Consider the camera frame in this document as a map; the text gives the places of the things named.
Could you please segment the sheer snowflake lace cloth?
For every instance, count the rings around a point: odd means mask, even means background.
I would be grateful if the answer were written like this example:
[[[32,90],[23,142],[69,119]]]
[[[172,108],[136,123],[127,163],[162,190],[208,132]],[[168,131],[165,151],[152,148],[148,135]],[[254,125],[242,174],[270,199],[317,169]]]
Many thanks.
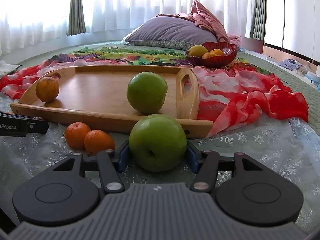
[[[12,221],[17,221],[11,202],[15,189],[73,153],[64,131],[61,124],[49,124],[44,135],[1,137],[1,208]],[[303,120],[263,115],[253,124],[193,140],[193,145],[222,156],[244,152],[279,173],[304,194],[297,225],[307,233],[319,226],[319,136]]]

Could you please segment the red white scarf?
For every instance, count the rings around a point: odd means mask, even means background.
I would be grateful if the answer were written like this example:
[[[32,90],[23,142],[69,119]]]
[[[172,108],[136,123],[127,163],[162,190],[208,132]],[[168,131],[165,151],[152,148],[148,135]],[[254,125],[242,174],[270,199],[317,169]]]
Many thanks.
[[[11,109],[18,115],[129,133],[143,117],[126,98],[129,80],[140,72],[166,80],[161,113],[176,118],[191,139],[253,123],[263,113],[275,119],[308,119],[301,93],[274,74],[262,74],[241,62],[227,70],[117,61],[42,63],[3,76],[1,92],[14,99]]]

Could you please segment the white sheer curtain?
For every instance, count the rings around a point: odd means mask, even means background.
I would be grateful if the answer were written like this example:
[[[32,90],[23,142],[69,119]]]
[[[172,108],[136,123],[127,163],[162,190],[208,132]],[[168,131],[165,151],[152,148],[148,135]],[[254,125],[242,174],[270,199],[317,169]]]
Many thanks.
[[[197,0],[228,33],[249,35],[254,0]],[[193,0],[82,0],[85,33],[136,28],[159,13],[188,14]],[[1,0],[1,54],[66,36],[69,0]]]

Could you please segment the large brownish orange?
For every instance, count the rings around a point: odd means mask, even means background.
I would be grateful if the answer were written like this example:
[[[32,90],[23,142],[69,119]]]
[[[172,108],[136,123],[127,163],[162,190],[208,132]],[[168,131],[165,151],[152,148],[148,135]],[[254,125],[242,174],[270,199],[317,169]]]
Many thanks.
[[[35,91],[39,100],[48,103],[57,98],[59,84],[52,77],[44,77],[37,83]]]

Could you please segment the small mandarin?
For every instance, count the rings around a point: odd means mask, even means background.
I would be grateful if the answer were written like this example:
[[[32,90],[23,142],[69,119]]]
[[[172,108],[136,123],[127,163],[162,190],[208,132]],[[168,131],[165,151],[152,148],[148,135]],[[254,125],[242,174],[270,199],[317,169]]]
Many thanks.
[[[90,127],[83,122],[70,124],[65,130],[65,139],[67,144],[73,149],[84,149],[84,138],[90,131]]]
[[[91,155],[96,155],[100,151],[115,150],[114,140],[105,132],[95,129],[88,132],[84,137],[84,146]]]

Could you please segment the orange fruit in bowl back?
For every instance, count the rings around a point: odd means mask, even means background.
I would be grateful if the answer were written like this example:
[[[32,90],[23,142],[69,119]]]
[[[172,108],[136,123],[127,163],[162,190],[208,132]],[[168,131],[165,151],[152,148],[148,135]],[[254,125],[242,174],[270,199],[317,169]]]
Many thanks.
[[[217,48],[211,50],[210,53],[213,53],[213,54],[215,54],[217,56],[223,56],[224,55],[224,52],[221,49],[217,49]]]

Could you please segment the white cloth at left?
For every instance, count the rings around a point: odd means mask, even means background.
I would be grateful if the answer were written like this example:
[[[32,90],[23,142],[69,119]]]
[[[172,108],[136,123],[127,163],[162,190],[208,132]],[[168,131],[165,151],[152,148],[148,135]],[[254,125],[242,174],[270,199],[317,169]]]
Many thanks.
[[[0,61],[0,77],[3,77],[5,75],[10,75],[18,68],[20,68],[21,64],[7,64],[4,60]]]

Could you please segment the wooden serving tray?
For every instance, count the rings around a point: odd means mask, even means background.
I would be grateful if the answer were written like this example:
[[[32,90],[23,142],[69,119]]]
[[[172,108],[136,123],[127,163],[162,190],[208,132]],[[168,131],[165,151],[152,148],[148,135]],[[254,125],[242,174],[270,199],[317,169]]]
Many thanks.
[[[58,78],[60,91],[54,101],[40,101],[34,82],[10,107],[15,114],[41,117],[50,122],[65,125],[83,122],[92,129],[130,133],[135,123],[144,117],[131,107],[126,97],[127,84],[140,72],[156,73],[168,84],[160,113],[175,118],[187,138],[206,137],[213,122],[197,119],[199,85],[189,68],[130,64],[62,68],[47,74]]]

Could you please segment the lavender cloth at right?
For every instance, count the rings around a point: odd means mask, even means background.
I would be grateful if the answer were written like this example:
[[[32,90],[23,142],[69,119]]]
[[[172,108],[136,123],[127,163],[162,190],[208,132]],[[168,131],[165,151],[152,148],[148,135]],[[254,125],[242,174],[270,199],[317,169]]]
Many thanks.
[[[294,59],[285,59],[280,61],[278,65],[290,71],[299,70],[303,66],[299,61]]]

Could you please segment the red glass fruit bowl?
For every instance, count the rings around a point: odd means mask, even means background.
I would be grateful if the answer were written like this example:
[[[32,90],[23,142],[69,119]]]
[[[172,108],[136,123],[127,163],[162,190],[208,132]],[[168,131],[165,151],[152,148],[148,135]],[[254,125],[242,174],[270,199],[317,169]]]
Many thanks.
[[[196,66],[222,68],[236,57],[238,48],[228,42],[206,42],[191,46],[185,52],[187,59]]]

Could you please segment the green curtain right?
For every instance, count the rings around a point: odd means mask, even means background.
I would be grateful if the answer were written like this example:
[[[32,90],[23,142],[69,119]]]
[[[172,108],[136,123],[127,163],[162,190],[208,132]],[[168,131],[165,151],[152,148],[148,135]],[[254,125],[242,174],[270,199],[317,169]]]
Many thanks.
[[[266,25],[266,0],[254,0],[250,37],[264,41]]]

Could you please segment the green apple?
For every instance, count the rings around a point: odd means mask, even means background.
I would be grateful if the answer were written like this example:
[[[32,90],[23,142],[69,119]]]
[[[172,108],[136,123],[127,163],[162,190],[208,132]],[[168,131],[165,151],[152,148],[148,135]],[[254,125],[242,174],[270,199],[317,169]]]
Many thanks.
[[[127,100],[140,113],[155,114],[164,105],[168,91],[165,79],[156,73],[136,74],[127,85]]]
[[[152,114],[135,124],[129,136],[129,148],[141,168],[150,172],[165,172],[181,162],[187,148],[187,138],[174,118]]]

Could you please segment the purple pillow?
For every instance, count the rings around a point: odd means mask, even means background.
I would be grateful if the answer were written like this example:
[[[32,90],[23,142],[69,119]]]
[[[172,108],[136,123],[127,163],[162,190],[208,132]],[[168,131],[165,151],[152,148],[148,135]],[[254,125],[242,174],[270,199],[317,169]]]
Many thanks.
[[[214,34],[200,29],[194,22],[169,16],[153,17],[123,39],[123,42],[137,46],[177,50],[216,41]]]

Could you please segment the colourful floral scarf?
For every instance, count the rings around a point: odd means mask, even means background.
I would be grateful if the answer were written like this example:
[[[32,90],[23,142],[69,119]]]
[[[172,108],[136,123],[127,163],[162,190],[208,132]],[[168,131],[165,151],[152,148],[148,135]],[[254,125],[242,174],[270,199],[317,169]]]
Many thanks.
[[[142,50],[119,46],[81,48],[70,53],[60,53],[43,61],[43,68],[62,68],[71,66],[92,66],[102,64],[131,64],[146,66],[174,66],[197,68],[184,53],[167,48],[145,48]]]

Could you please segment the orange fruit in bowl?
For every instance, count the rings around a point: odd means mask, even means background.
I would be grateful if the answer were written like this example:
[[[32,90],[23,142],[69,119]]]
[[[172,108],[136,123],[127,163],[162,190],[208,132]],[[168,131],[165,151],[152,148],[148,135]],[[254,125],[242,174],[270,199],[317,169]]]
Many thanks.
[[[217,56],[223,56],[224,55],[224,52],[221,49],[217,49],[217,48],[211,50],[210,53],[213,53],[213,54],[215,54]]]
[[[213,54],[213,53],[210,53],[210,52],[207,52],[207,53],[204,53],[204,54],[202,55],[202,58],[203,58],[203,59],[209,59],[209,58],[215,57],[215,56],[217,56],[217,55],[215,55],[215,54]]]

